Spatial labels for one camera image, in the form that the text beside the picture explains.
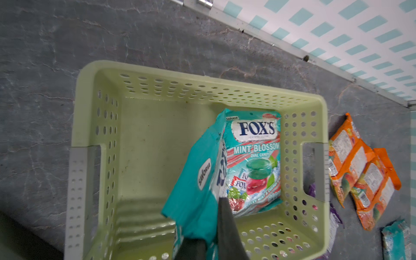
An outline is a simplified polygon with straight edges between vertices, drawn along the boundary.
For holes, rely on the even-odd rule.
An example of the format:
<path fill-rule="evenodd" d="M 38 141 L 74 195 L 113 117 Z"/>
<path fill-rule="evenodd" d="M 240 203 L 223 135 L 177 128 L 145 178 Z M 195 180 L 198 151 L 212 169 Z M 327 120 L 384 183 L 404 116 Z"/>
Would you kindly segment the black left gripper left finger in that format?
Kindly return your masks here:
<path fill-rule="evenodd" d="M 206 260 L 206 253 L 205 240 L 185 238 L 174 260 Z"/>

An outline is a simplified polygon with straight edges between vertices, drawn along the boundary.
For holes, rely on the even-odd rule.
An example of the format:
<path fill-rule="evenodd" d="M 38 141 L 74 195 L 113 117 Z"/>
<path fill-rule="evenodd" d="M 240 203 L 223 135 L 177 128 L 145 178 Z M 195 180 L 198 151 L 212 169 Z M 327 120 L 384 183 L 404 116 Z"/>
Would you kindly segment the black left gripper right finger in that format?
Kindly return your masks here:
<path fill-rule="evenodd" d="M 218 201 L 217 239 L 219 260 L 249 260 L 227 198 Z"/>

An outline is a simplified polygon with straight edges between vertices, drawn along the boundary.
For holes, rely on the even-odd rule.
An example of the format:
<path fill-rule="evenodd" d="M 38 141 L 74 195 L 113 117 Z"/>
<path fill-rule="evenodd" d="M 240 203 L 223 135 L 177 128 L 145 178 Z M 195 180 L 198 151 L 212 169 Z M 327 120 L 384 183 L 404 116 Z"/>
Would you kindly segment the teal mint candy bag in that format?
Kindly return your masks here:
<path fill-rule="evenodd" d="M 268 211 L 281 203 L 281 115 L 226 113 L 227 198 L 235 217 Z"/>
<path fill-rule="evenodd" d="M 382 233 L 384 260 L 411 260 L 411 230 L 404 219 L 384 227 Z"/>
<path fill-rule="evenodd" d="M 185 238 L 203 239 L 207 252 L 217 237 L 218 201 L 225 184 L 227 152 L 226 111 L 191 148 L 161 214 L 175 222 L 174 259 Z"/>

